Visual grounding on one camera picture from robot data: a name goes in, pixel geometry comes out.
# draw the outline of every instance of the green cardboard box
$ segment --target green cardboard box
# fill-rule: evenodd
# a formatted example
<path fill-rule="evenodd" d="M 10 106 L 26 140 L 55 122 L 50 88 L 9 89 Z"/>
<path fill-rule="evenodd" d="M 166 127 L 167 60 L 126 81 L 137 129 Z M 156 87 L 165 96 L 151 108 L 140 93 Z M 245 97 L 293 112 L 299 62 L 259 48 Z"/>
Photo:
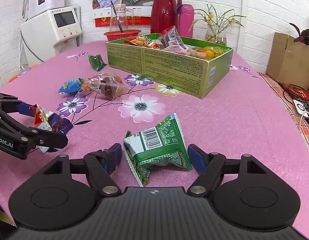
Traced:
<path fill-rule="evenodd" d="M 159 34 L 147 34 L 156 40 Z M 204 98 L 230 69 L 233 49 L 191 38 L 181 37 L 194 47 L 229 49 L 213 60 L 204 60 L 158 49 L 123 44 L 123 40 L 106 43 L 109 66 L 149 78 L 158 83 Z"/>

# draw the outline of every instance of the red thermos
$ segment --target red thermos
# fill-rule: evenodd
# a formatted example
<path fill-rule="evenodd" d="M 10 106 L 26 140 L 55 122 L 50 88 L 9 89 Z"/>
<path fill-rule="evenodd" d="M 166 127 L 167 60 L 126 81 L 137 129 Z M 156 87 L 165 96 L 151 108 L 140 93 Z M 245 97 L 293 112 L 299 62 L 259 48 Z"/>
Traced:
<path fill-rule="evenodd" d="M 150 33 L 162 33 L 175 25 L 178 29 L 177 7 L 182 0 L 154 0 L 151 12 Z"/>

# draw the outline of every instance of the green candy wrapper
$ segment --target green candy wrapper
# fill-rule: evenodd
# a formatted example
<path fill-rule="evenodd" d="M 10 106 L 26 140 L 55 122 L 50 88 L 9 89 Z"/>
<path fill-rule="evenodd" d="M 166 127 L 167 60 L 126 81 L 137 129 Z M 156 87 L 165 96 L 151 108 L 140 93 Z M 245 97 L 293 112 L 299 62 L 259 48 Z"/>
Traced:
<path fill-rule="evenodd" d="M 90 65 L 91 67 L 95 70 L 95 71 L 100 71 L 101 69 L 104 68 L 104 66 L 106 65 L 103 60 L 102 60 L 102 57 L 101 55 L 96 55 L 96 56 L 93 56 L 93 55 L 88 55 L 88 58 L 89 58 L 89 62 L 90 62 Z"/>
<path fill-rule="evenodd" d="M 127 131 L 124 149 L 129 166 L 140 187 L 149 182 L 153 165 L 170 163 L 191 170 L 180 123 L 176 114 L 171 114 L 156 127 L 131 135 Z"/>

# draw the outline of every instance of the table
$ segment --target table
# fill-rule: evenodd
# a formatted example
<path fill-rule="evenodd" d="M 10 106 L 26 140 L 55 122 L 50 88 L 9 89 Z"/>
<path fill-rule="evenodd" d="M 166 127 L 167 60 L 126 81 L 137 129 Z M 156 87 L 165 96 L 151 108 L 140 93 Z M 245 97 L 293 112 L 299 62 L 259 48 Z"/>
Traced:
<path fill-rule="evenodd" d="M 239 55 L 233 56 L 235 68 L 204 99 L 165 89 L 157 83 L 106 66 L 103 71 L 128 78 L 131 88 L 136 86 L 129 94 L 112 102 L 105 103 L 97 96 L 94 103 L 94 93 L 80 100 L 58 94 L 66 80 L 87 78 L 97 73 L 90 67 L 87 56 L 67 58 L 84 52 L 101 54 L 107 62 L 105 42 L 92 42 L 51 58 L 0 90 L 18 96 L 26 103 L 63 114 L 74 123 L 91 120 L 75 125 L 67 134 L 67 147 L 56 153 L 43 154 L 36 150 L 27 160 L 19 160 L 0 151 L 0 204 L 7 213 L 8 198 L 13 190 L 58 154 L 68 154 L 71 159 L 82 158 L 89 152 L 122 143 L 126 130 L 136 133 L 177 113 L 186 147 L 194 143 L 207 153 L 219 152 L 227 158 L 252 154 L 293 187 L 301 199 L 294 227 L 309 238 L 309 151 L 277 96 Z M 152 115 L 148 111 L 133 118 L 131 109 L 126 106 L 141 99 L 156 103 L 152 106 L 149 103 Z M 75 115 L 65 110 L 63 103 L 66 101 L 77 103 Z M 31 117 L 12 116 L 26 126 L 33 125 Z M 126 186 L 137 186 L 124 155 L 111 176 L 122 190 Z M 187 189 L 197 176 L 194 169 L 156 167 L 150 175 L 149 186 L 183 186 Z M 74 178 L 86 183 L 82 175 Z"/>

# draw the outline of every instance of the white brick wall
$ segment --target white brick wall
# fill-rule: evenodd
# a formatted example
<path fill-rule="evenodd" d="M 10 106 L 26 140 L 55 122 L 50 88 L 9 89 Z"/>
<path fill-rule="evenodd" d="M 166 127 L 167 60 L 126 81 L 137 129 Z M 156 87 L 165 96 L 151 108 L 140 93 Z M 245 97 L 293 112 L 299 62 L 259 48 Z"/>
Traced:
<path fill-rule="evenodd" d="M 0 0 L 0 87 L 18 73 L 22 0 Z"/>
<path fill-rule="evenodd" d="M 183 0 L 195 8 L 206 9 L 206 3 L 212 3 L 218 12 L 234 8 L 236 14 L 242 10 L 242 0 Z M 5 84 L 18 71 L 19 27 L 22 22 L 22 0 L 0 0 L 0 86 Z M 81 27 L 83 43 L 106 40 L 103 35 L 108 27 L 96 28 L 91 18 L 91 0 L 65 0 L 66 6 L 81 7 Z M 295 23 L 301 29 L 309 27 L 309 0 L 248 0 L 247 21 L 240 39 L 242 46 L 238 50 L 253 68 L 265 72 L 271 52 L 274 32 L 283 32 L 296 36 L 289 25 Z M 149 26 L 138 26 L 143 34 L 149 32 Z M 203 38 L 206 26 L 198 22 L 194 30 L 195 38 Z M 228 45 L 237 49 L 239 27 L 227 30 Z"/>
<path fill-rule="evenodd" d="M 242 57 L 256 70 L 265 72 L 275 32 L 294 37 L 296 30 L 309 28 L 309 0 L 248 0 Z"/>

